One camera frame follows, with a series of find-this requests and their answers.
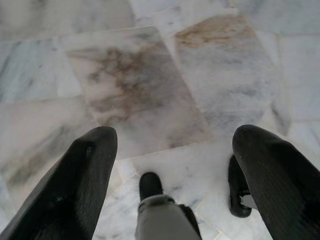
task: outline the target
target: leg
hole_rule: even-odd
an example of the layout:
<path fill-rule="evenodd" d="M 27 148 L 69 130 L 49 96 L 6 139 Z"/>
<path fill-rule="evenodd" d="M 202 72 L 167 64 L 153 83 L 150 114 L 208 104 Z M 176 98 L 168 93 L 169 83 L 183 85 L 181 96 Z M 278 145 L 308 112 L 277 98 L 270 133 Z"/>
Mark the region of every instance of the leg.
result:
<path fill-rule="evenodd" d="M 145 173 L 141 177 L 139 190 L 137 240 L 201 239 L 198 225 L 194 227 L 197 222 L 191 209 L 175 204 L 171 197 L 164 195 L 155 173 Z"/>

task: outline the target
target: marble floor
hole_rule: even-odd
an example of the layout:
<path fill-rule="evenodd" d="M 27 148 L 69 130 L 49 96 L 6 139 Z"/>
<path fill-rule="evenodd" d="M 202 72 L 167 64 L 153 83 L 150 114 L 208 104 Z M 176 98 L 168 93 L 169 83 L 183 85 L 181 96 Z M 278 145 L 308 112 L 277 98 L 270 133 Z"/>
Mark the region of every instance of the marble floor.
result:
<path fill-rule="evenodd" d="M 320 169 L 320 3 L 0 0 L 0 230 L 72 141 L 113 126 L 93 239 L 134 239 L 139 177 L 191 206 L 204 240 L 271 240 L 232 216 L 231 138 L 255 124 Z"/>

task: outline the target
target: shoe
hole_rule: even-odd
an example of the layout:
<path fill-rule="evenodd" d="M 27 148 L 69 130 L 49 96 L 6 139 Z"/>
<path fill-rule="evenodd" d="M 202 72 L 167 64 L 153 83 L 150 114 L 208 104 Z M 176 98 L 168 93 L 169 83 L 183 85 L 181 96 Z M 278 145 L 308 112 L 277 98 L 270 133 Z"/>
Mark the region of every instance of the shoe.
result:
<path fill-rule="evenodd" d="M 163 194 L 162 184 L 159 176 L 154 172 L 144 173 L 139 182 L 140 200 Z"/>

